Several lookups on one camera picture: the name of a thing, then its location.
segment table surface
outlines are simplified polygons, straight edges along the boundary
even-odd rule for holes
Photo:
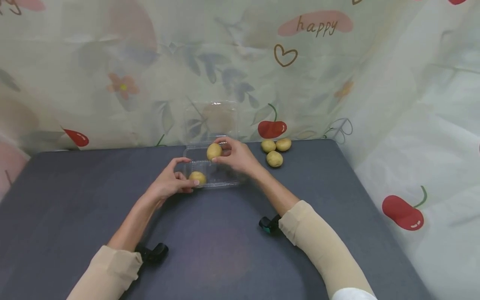
[[[259,143],[249,144],[266,165]],[[65,299],[138,197],[185,147],[41,153],[0,203],[0,299]],[[430,295],[335,142],[294,141],[272,174],[336,230],[378,299]],[[122,299],[328,299],[306,255],[260,229],[275,216],[251,182],[174,196],[143,243],[170,251]]]

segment finger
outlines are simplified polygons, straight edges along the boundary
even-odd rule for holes
[[[177,187],[179,189],[194,188],[199,184],[200,182],[198,180],[177,180]]]
[[[185,175],[183,175],[182,172],[175,172],[175,178],[176,178],[176,179],[180,179],[180,180],[185,180],[185,179],[187,179],[187,178],[185,177]]]
[[[226,165],[229,165],[230,164],[230,159],[231,157],[230,156],[217,156],[215,157],[214,159],[212,159],[212,161],[216,164],[226,164]]]
[[[193,189],[192,188],[184,188],[184,189],[181,189],[181,192],[189,194],[189,193],[193,192]]]
[[[176,157],[170,161],[165,169],[169,168],[173,170],[178,163],[189,163],[190,161],[191,159],[186,157]]]
[[[221,144],[222,150],[232,150],[232,145],[230,144]]]
[[[222,142],[227,142],[228,144],[230,145],[234,145],[235,143],[237,143],[238,141],[237,140],[234,140],[232,139],[231,137],[229,136],[221,136],[219,138],[217,138],[214,143],[222,143]]]

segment arm sleeve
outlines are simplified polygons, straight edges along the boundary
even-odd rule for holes
[[[307,254],[322,276],[328,296],[343,288],[358,288],[373,295],[359,265],[337,233],[305,201],[284,214],[279,227]]]
[[[142,265],[139,253],[102,246],[67,300],[118,300]]]

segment clear plastic container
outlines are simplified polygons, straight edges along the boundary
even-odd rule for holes
[[[215,164],[207,158],[207,148],[218,137],[238,139],[238,111],[234,102],[192,102],[185,108],[185,142],[183,156],[190,158],[183,174],[188,178],[194,171],[203,173],[207,183],[202,187],[238,185],[241,176],[226,165]]]

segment person's left hand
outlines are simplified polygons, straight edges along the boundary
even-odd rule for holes
[[[194,187],[199,185],[198,180],[188,180],[181,172],[175,172],[177,163],[189,163],[191,160],[186,157],[172,159],[155,181],[142,196],[145,202],[158,209],[168,197],[181,193],[191,193]]]

